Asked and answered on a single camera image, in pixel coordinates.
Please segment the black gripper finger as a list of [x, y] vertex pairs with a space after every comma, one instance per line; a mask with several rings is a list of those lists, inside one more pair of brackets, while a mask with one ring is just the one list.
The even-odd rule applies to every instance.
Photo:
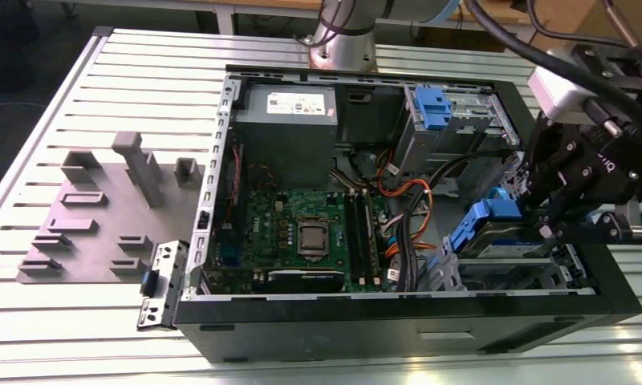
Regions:
[[642, 212], [639, 202], [616, 205], [600, 217], [561, 219], [540, 227], [544, 238], [559, 243], [642, 243]]
[[545, 115], [537, 117], [532, 140], [524, 158], [526, 191], [524, 208], [541, 210], [547, 221], [572, 221], [579, 217], [577, 194], [561, 173], [579, 155], [576, 126], [556, 123]]

